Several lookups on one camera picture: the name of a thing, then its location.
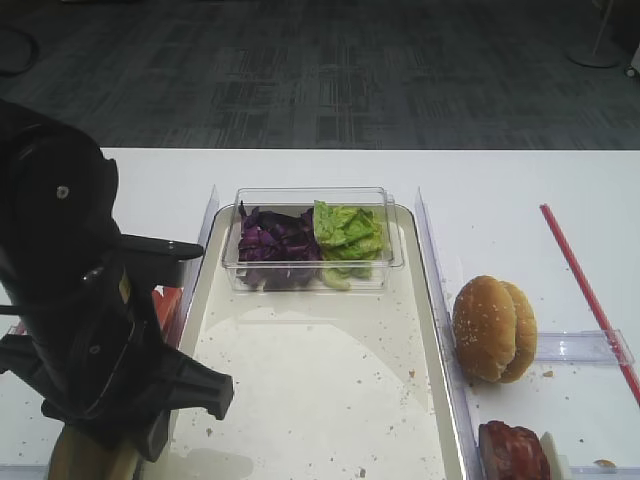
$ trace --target shredded red cabbage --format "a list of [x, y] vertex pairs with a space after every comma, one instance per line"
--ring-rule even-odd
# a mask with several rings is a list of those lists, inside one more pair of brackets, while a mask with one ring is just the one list
[[[255, 207], [250, 215], [240, 203], [242, 217], [238, 260], [241, 262], [316, 261], [322, 252], [313, 234], [313, 208], [299, 217]], [[315, 276], [314, 268], [249, 268], [244, 283], [264, 290], [305, 286]]]

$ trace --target sesame seed bun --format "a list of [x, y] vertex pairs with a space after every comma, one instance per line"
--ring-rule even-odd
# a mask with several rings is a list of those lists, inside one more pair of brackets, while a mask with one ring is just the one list
[[476, 277], [458, 294], [453, 307], [456, 354], [463, 370], [489, 382], [513, 382], [535, 356], [533, 310], [515, 285]]

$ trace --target white table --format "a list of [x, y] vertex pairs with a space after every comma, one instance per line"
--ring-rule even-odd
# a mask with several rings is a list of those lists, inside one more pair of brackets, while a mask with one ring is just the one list
[[[538, 210], [549, 203], [610, 321], [640, 358], [638, 152], [109, 148], [105, 154], [119, 165], [114, 216], [121, 230], [183, 241], [196, 240], [214, 184], [221, 205], [232, 203], [240, 187], [368, 185], [413, 207], [421, 188], [450, 295], [471, 276], [490, 273], [527, 291], [541, 329], [597, 329]], [[38, 396], [5, 375], [0, 405], [0, 464], [46, 463], [59, 424], [41, 417]]]

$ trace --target chopped lettuce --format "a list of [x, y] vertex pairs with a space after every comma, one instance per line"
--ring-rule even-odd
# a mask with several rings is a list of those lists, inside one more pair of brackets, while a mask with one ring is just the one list
[[[325, 260], [374, 260], [384, 243], [382, 225], [373, 211], [365, 208], [335, 206], [316, 201], [313, 230]], [[332, 288], [349, 288], [348, 276], [370, 278], [370, 267], [330, 269], [323, 281]]]

